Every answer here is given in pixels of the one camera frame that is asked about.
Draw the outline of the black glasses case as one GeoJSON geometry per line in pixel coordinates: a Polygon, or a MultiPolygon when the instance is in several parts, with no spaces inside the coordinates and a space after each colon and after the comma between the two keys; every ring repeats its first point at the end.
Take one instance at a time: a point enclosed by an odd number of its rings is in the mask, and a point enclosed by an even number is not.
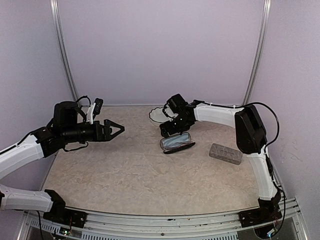
{"type": "Polygon", "coordinates": [[[160,147],[166,155],[174,154],[193,147],[196,143],[192,141],[188,132],[172,135],[160,140],[160,147]]]}

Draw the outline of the grey glasses case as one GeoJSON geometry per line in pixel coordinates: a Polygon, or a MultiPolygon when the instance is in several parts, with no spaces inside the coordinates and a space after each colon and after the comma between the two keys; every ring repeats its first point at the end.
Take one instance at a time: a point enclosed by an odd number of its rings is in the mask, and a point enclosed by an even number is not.
{"type": "Polygon", "coordinates": [[[211,145],[209,156],[234,165],[240,165],[243,159],[241,151],[217,143],[211,145]]]}

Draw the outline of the blue cleaning cloth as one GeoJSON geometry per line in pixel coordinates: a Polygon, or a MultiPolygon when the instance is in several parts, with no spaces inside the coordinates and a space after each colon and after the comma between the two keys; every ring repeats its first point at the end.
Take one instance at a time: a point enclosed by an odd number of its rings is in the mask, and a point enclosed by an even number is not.
{"type": "Polygon", "coordinates": [[[166,150],[166,149],[178,147],[190,142],[191,142],[190,134],[188,132],[184,132],[182,134],[176,134],[167,138],[163,138],[160,141],[160,147],[163,150],[166,150]]]}

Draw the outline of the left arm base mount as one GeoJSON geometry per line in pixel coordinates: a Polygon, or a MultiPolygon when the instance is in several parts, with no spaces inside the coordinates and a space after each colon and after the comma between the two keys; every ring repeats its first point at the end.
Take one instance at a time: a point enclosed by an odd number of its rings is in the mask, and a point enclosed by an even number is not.
{"type": "Polygon", "coordinates": [[[50,211],[43,213],[43,218],[45,220],[68,225],[70,227],[84,228],[87,219],[86,212],[66,208],[66,202],[54,190],[45,189],[44,192],[50,196],[52,201],[50,211]]]}

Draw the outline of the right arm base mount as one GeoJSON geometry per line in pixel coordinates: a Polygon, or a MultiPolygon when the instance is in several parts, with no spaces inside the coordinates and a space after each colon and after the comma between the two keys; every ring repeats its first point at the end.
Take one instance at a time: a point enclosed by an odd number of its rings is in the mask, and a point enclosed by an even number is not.
{"type": "Polygon", "coordinates": [[[260,225],[282,218],[278,201],[258,199],[257,208],[243,210],[238,213],[242,228],[260,225]]]}

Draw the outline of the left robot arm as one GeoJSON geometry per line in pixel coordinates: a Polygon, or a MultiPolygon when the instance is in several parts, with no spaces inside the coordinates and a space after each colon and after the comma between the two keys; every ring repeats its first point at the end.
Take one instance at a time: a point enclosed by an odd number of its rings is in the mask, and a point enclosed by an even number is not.
{"type": "MultiPolygon", "coordinates": [[[[109,142],[125,131],[124,126],[111,120],[100,124],[95,117],[100,114],[103,100],[96,98],[83,112],[78,101],[62,101],[54,106],[53,118],[47,126],[26,134],[19,142],[0,153],[0,177],[4,178],[23,166],[45,159],[59,150],[67,151],[70,143],[80,143],[86,148],[90,142],[109,142]]],[[[49,220],[61,223],[70,218],[66,203],[54,190],[22,190],[1,185],[0,209],[29,210],[44,213],[49,220]]]]}

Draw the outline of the clear frame glasses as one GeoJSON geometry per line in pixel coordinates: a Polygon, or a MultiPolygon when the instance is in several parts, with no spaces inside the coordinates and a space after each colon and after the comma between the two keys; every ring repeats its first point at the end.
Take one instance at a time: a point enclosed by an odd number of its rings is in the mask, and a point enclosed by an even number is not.
{"type": "Polygon", "coordinates": [[[180,152],[180,151],[187,150],[187,149],[193,147],[195,144],[196,144],[195,142],[185,143],[185,144],[182,144],[182,145],[177,146],[177,147],[172,147],[172,148],[165,149],[163,151],[163,153],[166,154],[166,155],[177,153],[177,152],[180,152]]]}

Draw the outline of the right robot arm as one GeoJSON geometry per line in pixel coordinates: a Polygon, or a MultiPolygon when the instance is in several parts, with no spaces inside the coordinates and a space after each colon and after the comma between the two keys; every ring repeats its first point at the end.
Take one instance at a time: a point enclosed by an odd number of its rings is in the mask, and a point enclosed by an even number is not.
{"type": "Polygon", "coordinates": [[[194,100],[188,103],[178,93],[166,101],[173,116],[165,111],[166,121],[159,125],[160,133],[167,138],[188,131],[196,122],[211,122],[235,129],[237,148],[247,156],[258,185],[256,218],[266,222],[279,206],[280,190],[273,181],[274,169],[271,163],[267,130],[256,108],[257,102],[242,106],[223,106],[194,100]]]}

